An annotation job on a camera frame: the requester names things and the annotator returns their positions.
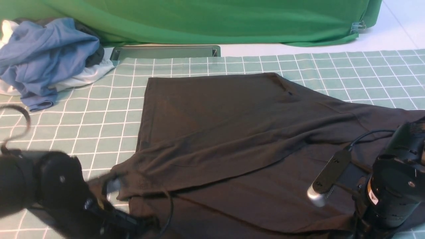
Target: mint green grid mat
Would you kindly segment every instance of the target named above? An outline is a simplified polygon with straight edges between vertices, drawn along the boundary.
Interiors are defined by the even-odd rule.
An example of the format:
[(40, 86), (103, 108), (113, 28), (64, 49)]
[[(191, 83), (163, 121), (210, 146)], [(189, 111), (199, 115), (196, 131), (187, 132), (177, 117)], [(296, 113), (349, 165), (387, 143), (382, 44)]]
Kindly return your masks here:
[[(107, 172), (136, 149), (149, 77), (276, 72), (347, 102), (425, 110), (425, 50), (264, 57), (125, 59), (93, 85), (61, 92), (56, 106), (32, 114), (33, 130), (11, 147), (62, 150), (79, 157), (86, 179)], [(20, 103), (0, 95), (0, 105)], [(22, 132), (24, 119), (0, 112), (0, 138)], [(127, 209), (124, 202), (113, 203)], [(400, 238), (425, 238), (425, 226)], [(0, 220), (0, 239), (60, 238), (25, 211)]]

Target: pile of clothes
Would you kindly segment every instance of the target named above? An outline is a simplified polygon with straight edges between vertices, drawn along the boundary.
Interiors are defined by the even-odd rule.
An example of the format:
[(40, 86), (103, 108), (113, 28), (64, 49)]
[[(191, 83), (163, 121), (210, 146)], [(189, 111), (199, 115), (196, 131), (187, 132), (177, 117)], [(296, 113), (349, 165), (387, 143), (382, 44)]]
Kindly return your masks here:
[(72, 18), (2, 23), (0, 94), (21, 96), (29, 110), (56, 103), (59, 91), (92, 84), (114, 68), (99, 36)]

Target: dark brown shirt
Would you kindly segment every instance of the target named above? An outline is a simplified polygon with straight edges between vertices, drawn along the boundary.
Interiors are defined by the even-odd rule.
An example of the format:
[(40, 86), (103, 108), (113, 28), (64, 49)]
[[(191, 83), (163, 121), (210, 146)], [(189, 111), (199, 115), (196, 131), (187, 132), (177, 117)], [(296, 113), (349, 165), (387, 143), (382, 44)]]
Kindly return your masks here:
[[(135, 215), (164, 218), (169, 210), (166, 199), (140, 197), (160, 188), (139, 171), (174, 191), (168, 238), (327, 237), (351, 230), (354, 212), (342, 190), (323, 208), (306, 196), (331, 156), (363, 133), (422, 117), (347, 103), (274, 73), (151, 78), (137, 152), (113, 171), (129, 172), (119, 198), (131, 198)], [(354, 160), (371, 165), (390, 136), (364, 138)], [(424, 223), (424, 212), (420, 206), (404, 229)]]

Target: green backdrop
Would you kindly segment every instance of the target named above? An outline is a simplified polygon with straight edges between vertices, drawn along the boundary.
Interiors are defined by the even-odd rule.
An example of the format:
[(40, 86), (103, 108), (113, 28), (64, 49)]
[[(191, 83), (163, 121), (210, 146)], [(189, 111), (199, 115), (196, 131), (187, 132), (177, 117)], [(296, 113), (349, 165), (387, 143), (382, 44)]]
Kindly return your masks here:
[(285, 43), (320, 46), (375, 25), (382, 0), (0, 0), (0, 19), (72, 17), (108, 46)]

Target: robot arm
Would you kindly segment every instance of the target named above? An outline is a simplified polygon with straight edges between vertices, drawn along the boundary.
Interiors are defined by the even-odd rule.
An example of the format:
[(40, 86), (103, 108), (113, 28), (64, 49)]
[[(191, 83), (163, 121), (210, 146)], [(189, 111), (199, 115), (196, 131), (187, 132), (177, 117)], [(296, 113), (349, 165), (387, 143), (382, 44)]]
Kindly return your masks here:
[[(370, 168), (351, 160), (351, 149), (361, 138), (337, 152), (307, 191), (318, 207), (338, 186), (355, 201), (355, 238), (391, 238), (393, 232), (425, 201), (425, 120), (406, 123), (392, 135)], [(358, 183), (343, 183), (352, 165), (362, 171)]]
[(67, 239), (136, 239), (148, 231), (159, 231), (155, 216), (133, 217), (116, 209), (106, 198), (106, 189), (119, 178), (109, 173), (85, 182), (77, 157), (59, 151), (8, 149), (8, 141), (25, 135), (31, 126), (28, 112), (17, 105), (1, 106), (21, 112), (26, 131), (1, 145), (0, 218), (24, 208)]

